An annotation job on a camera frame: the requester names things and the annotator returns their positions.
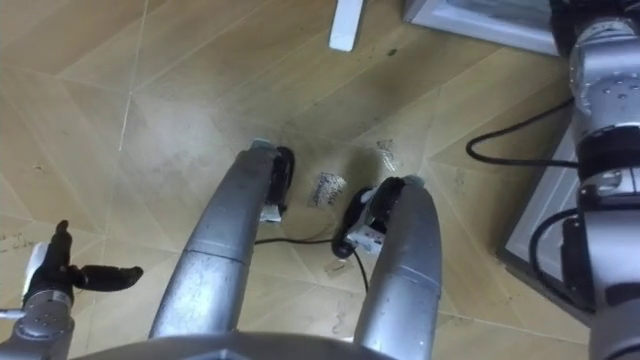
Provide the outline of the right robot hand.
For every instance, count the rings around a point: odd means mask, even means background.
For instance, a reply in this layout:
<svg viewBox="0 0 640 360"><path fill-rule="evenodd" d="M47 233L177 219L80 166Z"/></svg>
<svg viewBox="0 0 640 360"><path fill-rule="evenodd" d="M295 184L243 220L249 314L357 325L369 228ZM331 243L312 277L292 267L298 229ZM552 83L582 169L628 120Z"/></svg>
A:
<svg viewBox="0 0 640 360"><path fill-rule="evenodd" d="M568 58L581 33L596 20L623 18L639 24L639 0L549 0L556 49Z"/></svg>

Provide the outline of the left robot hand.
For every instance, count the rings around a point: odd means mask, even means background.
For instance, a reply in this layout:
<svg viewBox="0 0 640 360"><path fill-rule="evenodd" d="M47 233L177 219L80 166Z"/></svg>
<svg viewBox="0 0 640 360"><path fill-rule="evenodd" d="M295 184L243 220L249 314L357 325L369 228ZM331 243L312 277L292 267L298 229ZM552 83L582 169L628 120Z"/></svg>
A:
<svg viewBox="0 0 640 360"><path fill-rule="evenodd" d="M94 292L118 292L134 286L143 276L139 266L124 268L106 265L78 267L71 263L73 237L69 221L61 220L48 243L43 262L28 283L23 302L46 290L61 291L74 301L75 288Z"/></svg>

